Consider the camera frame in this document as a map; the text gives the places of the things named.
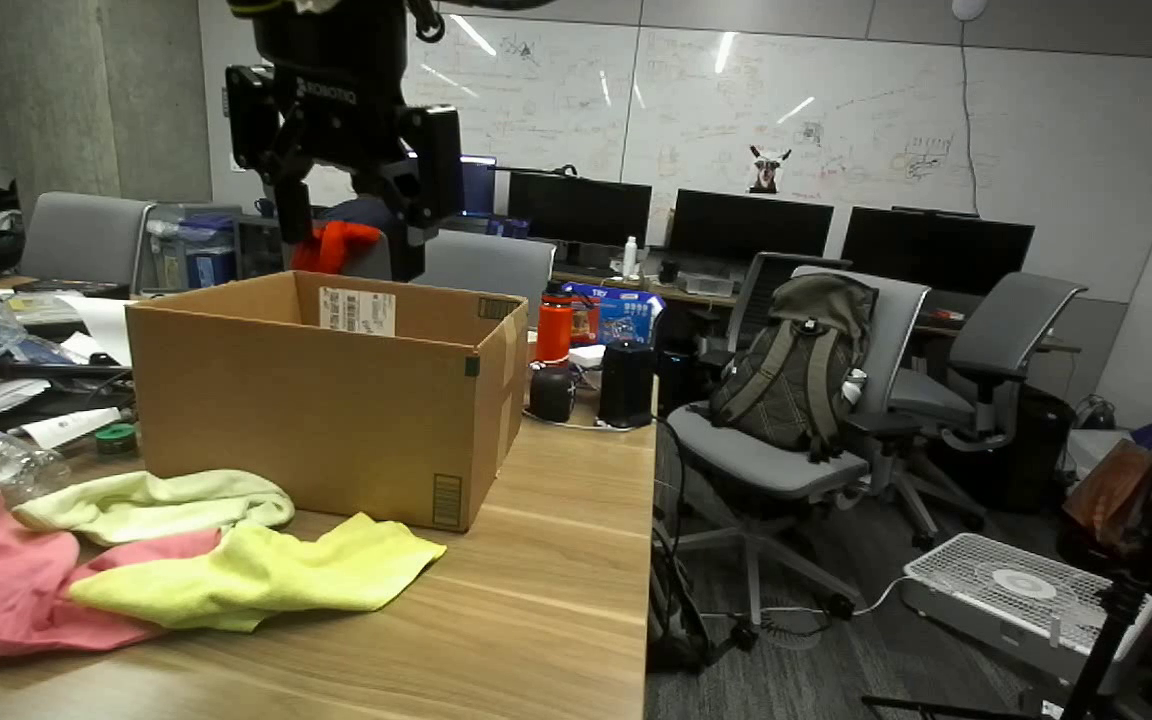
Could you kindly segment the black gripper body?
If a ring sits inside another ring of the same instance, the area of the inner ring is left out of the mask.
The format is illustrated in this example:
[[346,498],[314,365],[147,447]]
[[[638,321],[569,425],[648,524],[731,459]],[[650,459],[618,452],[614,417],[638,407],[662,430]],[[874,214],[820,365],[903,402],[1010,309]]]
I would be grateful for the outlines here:
[[444,37],[432,0],[227,0],[227,13],[261,51],[225,72],[241,168],[282,187],[336,164],[397,201],[461,197],[461,118],[400,88],[409,42]]

